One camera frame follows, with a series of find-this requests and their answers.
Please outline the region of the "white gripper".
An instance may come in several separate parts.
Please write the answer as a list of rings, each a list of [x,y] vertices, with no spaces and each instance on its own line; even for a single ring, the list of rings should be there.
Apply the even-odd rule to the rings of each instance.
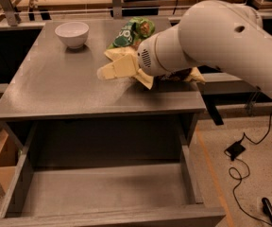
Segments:
[[[138,47],[138,63],[149,76],[170,74],[170,61],[167,58],[173,45],[173,37],[165,32],[157,33],[142,41]],[[131,54],[110,62],[97,70],[102,80],[133,77],[139,70],[138,63]]]

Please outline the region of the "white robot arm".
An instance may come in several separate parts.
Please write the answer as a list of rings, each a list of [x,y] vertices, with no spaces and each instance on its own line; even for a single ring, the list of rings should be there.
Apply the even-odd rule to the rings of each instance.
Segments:
[[[187,9],[176,26],[142,41],[97,70],[100,79],[156,77],[207,65],[233,75],[272,99],[272,36],[248,6],[219,0]]]

